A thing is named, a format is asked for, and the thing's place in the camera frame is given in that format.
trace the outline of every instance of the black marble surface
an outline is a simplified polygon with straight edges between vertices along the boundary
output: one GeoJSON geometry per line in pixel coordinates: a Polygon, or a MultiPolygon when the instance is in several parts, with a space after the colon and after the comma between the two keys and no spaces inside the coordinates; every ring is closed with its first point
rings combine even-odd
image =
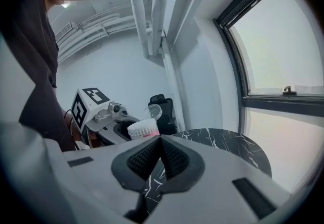
{"type": "MultiPolygon", "coordinates": [[[[223,129],[193,129],[173,136],[189,139],[215,149],[229,151],[265,174],[272,176],[269,160],[264,151],[248,137],[223,129]]],[[[161,200],[159,188],[166,181],[164,165],[159,159],[145,186],[147,214],[150,214],[161,200]]]]}

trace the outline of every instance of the ceiling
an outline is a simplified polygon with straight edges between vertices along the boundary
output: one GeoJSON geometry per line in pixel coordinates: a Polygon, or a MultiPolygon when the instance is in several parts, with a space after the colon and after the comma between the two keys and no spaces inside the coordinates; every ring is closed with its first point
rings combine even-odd
{"type": "MultiPolygon", "coordinates": [[[[145,14],[150,16],[152,0],[143,0],[145,3],[145,14]]],[[[111,13],[120,13],[128,16],[132,14],[131,0],[83,0],[72,2],[70,6],[64,8],[61,5],[52,7],[48,12],[49,22],[54,33],[60,31],[68,22],[76,24],[85,19],[100,13],[111,10],[111,13]]]]}

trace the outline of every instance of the clear plastic cup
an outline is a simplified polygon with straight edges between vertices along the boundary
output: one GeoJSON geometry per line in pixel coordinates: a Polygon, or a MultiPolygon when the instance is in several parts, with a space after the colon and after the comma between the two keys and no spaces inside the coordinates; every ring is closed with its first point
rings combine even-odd
{"type": "Polygon", "coordinates": [[[144,119],[155,119],[157,121],[162,115],[162,109],[157,104],[152,104],[144,110],[144,119]]]}

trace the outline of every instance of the gray device housing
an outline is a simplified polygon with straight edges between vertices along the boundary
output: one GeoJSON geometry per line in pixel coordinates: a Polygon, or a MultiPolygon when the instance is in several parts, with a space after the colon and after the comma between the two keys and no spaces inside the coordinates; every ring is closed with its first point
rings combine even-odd
{"type": "Polygon", "coordinates": [[[121,144],[129,140],[125,139],[119,131],[116,131],[116,126],[122,121],[125,122],[138,122],[137,118],[120,114],[116,118],[107,118],[104,121],[98,123],[95,119],[92,119],[86,123],[86,127],[96,133],[105,144],[121,144]]]}
{"type": "MultiPolygon", "coordinates": [[[[233,185],[240,178],[248,179],[275,208],[290,197],[271,178],[230,152],[167,138],[198,153],[205,169],[189,190],[163,194],[145,223],[257,222],[259,218],[233,185]]],[[[51,222],[61,223],[132,223],[123,216],[136,209],[141,194],[124,189],[111,166],[118,155],[147,141],[62,153],[57,142],[9,124],[1,125],[0,156],[14,189],[46,221],[50,216],[51,222]],[[84,158],[91,160],[71,166],[84,158]]]]}

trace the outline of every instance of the black slot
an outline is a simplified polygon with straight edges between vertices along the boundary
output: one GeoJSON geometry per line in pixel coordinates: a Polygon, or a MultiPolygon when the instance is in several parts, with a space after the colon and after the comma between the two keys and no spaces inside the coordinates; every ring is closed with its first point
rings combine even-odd
{"type": "Polygon", "coordinates": [[[113,131],[115,132],[115,134],[117,134],[118,136],[120,136],[122,139],[126,140],[126,141],[130,141],[131,136],[128,134],[128,130],[127,128],[134,124],[135,121],[132,120],[124,120],[124,121],[119,121],[116,120],[117,124],[114,126],[113,131]]]}
{"type": "Polygon", "coordinates": [[[83,158],[68,161],[67,163],[69,164],[70,167],[73,167],[73,166],[83,165],[91,161],[93,161],[91,157],[83,157],[83,158]]]}
{"type": "Polygon", "coordinates": [[[259,219],[276,210],[276,207],[246,178],[234,180],[232,183],[259,219]]]}

